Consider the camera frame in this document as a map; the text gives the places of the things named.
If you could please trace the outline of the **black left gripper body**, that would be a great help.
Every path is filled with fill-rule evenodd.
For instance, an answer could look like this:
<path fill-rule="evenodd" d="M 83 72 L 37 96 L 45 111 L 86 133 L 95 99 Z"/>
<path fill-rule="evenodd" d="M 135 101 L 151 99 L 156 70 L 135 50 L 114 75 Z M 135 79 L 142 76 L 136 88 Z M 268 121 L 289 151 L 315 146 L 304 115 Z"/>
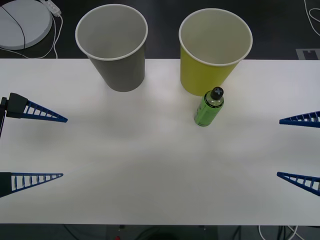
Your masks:
<path fill-rule="evenodd" d="M 8 100 L 6 97 L 2 97 L 2 99 L 0 101 L 0 120 L 1 120 L 0 136 L 2 135 L 2 130 L 3 130 L 4 121 L 5 121 L 5 117 L 6 117 L 7 107 L 8 107 Z"/>

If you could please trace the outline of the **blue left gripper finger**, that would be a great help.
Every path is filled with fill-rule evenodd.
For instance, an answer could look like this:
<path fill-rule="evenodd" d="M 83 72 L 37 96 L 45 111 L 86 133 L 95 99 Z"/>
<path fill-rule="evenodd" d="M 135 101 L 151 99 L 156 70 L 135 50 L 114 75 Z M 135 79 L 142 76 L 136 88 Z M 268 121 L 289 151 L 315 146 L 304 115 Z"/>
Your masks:
<path fill-rule="evenodd" d="M 63 176 L 63 173 L 1 172 L 0 197 L 39 186 Z"/>
<path fill-rule="evenodd" d="M 46 107 L 28 100 L 17 93 L 10 93 L 6 100 L 6 116 L 17 119 L 32 119 L 66 123 L 68 119 Z"/>

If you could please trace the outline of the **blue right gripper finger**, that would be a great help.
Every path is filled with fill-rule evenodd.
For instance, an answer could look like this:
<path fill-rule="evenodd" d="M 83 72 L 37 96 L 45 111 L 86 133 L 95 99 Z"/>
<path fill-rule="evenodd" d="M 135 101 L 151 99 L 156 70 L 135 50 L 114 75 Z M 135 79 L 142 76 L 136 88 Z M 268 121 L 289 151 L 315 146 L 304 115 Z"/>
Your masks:
<path fill-rule="evenodd" d="M 320 196 L 320 178 L 308 175 L 299 175 L 278 171 L 276 174 L 279 178 L 307 191 L 316 196 Z"/>
<path fill-rule="evenodd" d="M 320 127 L 320 112 L 314 111 L 309 113 L 304 113 L 300 115 L 295 115 L 279 120 L 280 125 L 290 125 L 290 126 L 302 126 L 302 127 Z"/>

